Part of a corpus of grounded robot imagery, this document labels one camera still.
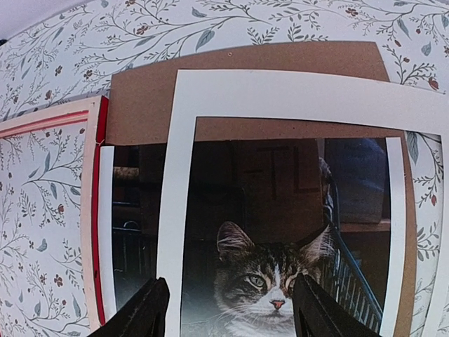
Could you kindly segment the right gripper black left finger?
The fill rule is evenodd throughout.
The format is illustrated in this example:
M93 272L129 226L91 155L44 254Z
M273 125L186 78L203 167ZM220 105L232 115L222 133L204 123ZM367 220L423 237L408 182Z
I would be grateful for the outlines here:
M166 280L150 279L105 325L88 337L165 336L169 298Z

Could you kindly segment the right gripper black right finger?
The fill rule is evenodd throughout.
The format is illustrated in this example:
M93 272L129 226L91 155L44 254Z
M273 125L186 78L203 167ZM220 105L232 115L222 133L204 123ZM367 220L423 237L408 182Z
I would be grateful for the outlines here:
M297 336L370 337L378 334L350 316L314 279L300 274L293 289Z

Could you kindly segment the cat photo print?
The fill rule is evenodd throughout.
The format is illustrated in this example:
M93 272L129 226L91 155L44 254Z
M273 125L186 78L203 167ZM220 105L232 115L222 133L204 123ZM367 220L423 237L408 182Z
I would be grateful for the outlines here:
M166 146L100 152L99 254L107 317L156 274ZM292 242L337 228L323 287L381 336L398 318L405 258L400 138L221 140L194 143L187 196L185 321L216 310L212 282L219 226L257 243Z

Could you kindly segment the red wooden picture frame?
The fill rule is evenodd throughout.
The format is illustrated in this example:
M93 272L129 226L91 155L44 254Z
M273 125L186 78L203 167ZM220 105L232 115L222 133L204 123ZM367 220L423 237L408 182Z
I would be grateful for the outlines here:
M2 336L87 336L105 321L96 239L107 104L1 123Z

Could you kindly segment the white mat board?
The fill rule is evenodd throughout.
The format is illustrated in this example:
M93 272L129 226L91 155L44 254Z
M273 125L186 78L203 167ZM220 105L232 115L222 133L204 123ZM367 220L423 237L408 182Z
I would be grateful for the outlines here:
M383 81L307 72L180 70L163 173L156 273L170 289L166 335L180 333L185 216L198 117L299 119L440 135L447 95Z

